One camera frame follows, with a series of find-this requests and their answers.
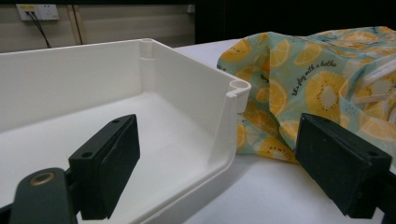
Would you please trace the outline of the white wall socket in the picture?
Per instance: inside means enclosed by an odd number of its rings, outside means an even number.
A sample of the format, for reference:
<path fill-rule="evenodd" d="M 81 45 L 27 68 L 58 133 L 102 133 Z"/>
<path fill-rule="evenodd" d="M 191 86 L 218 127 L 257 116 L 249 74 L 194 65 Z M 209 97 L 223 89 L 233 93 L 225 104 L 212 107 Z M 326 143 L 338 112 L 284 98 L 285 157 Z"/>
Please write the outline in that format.
<path fill-rule="evenodd" d="M 60 19 L 55 5 L 17 4 L 16 7 L 23 21 L 30 21 L 32 18 L 37 18 L 39 21 L 57 21 Z"/>

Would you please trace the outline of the fruit print cloth bag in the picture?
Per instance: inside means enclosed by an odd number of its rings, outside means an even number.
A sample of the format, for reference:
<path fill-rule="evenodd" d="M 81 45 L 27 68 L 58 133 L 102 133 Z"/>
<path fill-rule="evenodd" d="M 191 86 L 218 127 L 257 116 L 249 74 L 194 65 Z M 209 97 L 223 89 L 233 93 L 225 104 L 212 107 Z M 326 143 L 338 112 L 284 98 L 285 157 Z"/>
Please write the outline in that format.
<path fill-rule="evenodd" d="M 396 31 L 250 35 L 224 51 L 217 67 L 251 85 L 237 153 L 293 162 L 300 116 L 308 113 L 379 147 L 396 167 Z"/>

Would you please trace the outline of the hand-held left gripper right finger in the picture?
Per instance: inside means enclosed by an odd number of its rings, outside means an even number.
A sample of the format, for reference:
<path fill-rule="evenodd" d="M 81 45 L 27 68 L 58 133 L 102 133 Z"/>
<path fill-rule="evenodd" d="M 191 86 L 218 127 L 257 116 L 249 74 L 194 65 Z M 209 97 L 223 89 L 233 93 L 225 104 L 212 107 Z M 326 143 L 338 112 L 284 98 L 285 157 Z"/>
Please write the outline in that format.
<path fill-rule="evenodd" d="M 295 157 L 343 215 L 392 217 L 392 157 L 337 123 L 303 113 Z"/>

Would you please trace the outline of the white plastic tray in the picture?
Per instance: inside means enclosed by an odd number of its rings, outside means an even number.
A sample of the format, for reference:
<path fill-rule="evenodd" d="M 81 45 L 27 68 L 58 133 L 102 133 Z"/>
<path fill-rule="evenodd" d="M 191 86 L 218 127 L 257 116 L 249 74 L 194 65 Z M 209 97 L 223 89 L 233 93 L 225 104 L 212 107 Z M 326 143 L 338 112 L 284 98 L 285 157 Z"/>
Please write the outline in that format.
<path fill-rule="evenodd" d="M 113 215 L 147 224 L 224 172 L 250 87 L 152 39 L 0 53 L 0 207 L 19 182 L 134 114 L 140 158 Z"/>

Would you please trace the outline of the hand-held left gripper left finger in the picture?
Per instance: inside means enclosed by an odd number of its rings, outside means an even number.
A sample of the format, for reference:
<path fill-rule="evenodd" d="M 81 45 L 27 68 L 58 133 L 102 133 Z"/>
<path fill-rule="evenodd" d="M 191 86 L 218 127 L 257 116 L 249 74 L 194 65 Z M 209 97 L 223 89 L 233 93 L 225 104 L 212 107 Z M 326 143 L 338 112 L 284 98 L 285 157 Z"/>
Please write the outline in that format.
<path fill-rule="evenodd" d="M 111 120 L 69 157 L 84 220 L 112 216 L 139 159 L 134 114 Z"/>

